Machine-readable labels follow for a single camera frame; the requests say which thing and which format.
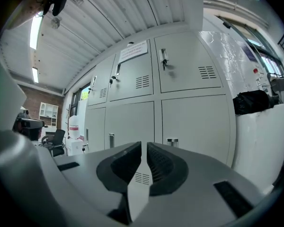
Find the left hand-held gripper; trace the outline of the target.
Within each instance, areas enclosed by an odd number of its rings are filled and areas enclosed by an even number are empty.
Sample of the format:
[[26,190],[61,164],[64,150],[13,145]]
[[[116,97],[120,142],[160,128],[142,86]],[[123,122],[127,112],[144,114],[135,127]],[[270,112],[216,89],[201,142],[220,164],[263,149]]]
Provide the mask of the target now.
[[44,126],[43,120],[32,118],[27,109],[20,109],[12,130],[26,136],[31,141],[38,141]]

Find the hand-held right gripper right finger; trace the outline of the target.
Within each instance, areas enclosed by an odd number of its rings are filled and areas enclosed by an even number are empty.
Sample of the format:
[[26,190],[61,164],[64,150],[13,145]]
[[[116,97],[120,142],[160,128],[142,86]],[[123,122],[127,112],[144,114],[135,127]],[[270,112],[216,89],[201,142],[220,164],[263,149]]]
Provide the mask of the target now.
[[150,196],[172,194],[188,177],[188,165],[182,158],[147,143],[147,164],[151,170]]

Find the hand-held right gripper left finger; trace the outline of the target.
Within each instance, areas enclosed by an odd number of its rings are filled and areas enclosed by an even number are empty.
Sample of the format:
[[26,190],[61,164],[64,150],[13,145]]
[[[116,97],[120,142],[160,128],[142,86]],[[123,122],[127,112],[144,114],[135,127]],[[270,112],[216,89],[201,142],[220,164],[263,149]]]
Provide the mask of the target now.
[[109,191],[127,193],[128,184],[141,163],[141,157],[141,142],[130,143],[98,164],[97,177]]

